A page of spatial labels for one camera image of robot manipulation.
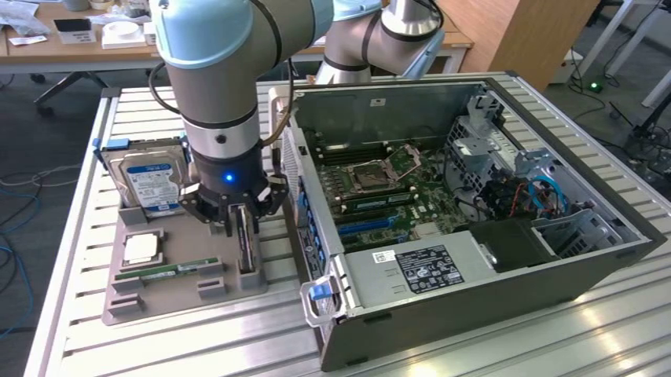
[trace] desk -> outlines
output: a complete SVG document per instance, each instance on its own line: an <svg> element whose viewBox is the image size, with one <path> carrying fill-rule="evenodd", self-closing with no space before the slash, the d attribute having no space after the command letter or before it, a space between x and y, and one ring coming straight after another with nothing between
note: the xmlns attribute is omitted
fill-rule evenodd
<svg viewBox="0 0 671 377"><path fill-rule="evenodd" d="M671 234L664 215L671 212L668 201L520 79L497 73L487 76L507 88L659 231ZM266 93L272 86L285 84L257 85L264 134L269 132ZM165 99L173 98L169 88L157 89ZM513 117L509 112L501 115ZM505 122L503 127L524 148L541 145L533 134L519 132L517 122ZM182 129L181 120L156 104L146 88L124 89L120 96L100 100L90 141L98 137L104 145L110 137L172 137ZM86 153L26 377L668 375L671 241L575 301L326 374L318 371L317 345L298 303L300 283L278 213L261 226L268 241L260 249L266 253L264 269L272 280L264 295L120 326L101 323L112 252L106 245L114 238L118 198L109 175Z"/></svg>
<svg viewBox="0 0 671 377"><path fill-rule="evenodd" d="M84 12L70 12L60 3L41 3L37 9L37 19L52 29L48 40L28 46L13 46L8 38L17 37L9 27L0 32L0 74L48 73L70 71L110 71L120 69L152 68L160 62L154 46L129 49L102 49L100 42L78 45L62 45L56 35L54 19L84 18L102 11L89 9ZM448 57L443 72L459 70L465 51L472 41L445 20L447 34L440 57ZM96 25L96 37L100 41L100 25ZM321 61L324 47L312 46L298 52L294 61Z"/></svg>

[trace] robotic arm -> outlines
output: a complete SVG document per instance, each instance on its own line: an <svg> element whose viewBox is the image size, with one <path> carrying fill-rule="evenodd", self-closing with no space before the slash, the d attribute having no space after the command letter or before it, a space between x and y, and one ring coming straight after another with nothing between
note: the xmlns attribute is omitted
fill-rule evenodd
<svg viewBox="0 0 671 377"><path fill-rule="evenodd" d="M330 1L152 2L197 182L180 202L202 223L225 225L228 235L230 206L248 208L257 230L256 220L274 213L286 196L281 172L268 177L261 165L261 148L278 135L260 139L256 80L324 35Z"/></svg>
<svg viewBox="0 0 671 377"><path fill-rule="evenodd" d="M369 65L420 79L443 45L443 13L433 0L334 0L317 84L368 82Z"/></svg>
<svg viewBox="0 0 671 377"><path fill-rule="evenodd" d="M433 0L392 0L384 11L380 0L334 0L334 17L332 1L152 1L178 111L152 94L181 114L197 182L182 189L180 203L202 223L225 225L228 235L233 208L249 210L257 232L257 219L274 213L288 192L278 166L268 177L261 165L261 149L281 127L260 139L257 77L329 28L321 83L367 81L369 64L419 79L437 54L444 31Z"/></svg>

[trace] power supply label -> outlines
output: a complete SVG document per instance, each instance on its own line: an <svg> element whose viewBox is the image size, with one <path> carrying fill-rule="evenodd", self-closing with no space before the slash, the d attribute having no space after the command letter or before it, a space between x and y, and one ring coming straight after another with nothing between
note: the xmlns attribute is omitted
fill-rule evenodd
<svg viewBox="0 0 671 377"><path fill-rule="evenodd" d="M443 245L396 254L396 262L415 294L463 283L461 273Z"/></svg>

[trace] blue hard drive label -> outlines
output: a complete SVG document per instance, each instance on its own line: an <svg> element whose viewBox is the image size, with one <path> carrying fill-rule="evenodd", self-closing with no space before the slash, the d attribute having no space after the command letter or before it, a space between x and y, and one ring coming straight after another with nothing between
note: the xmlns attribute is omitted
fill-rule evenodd
<svg viewBox="0 0 671 377"><path fill-rule="evenodd" d="M178 207L178 186L169 180L173 175L168 163L125 169L140 206L149 211L173 210Z"/></svg>

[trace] blue expansion slot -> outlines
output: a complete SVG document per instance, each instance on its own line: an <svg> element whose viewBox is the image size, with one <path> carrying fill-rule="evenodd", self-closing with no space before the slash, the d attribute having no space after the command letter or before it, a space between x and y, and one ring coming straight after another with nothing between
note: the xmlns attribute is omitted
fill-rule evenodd
<svg viewBox="0 0 671 377"><path fill-rule="evenodd" d="M353 225L343 225L337 229L337 234L344 236L345 234L365 232L367 230L388 228L389 226L392 226L395 224L396 218L397 218L397 216L391 216L391 217L385 218L384 220L364 222L361 224L353 224Z"/></svg>

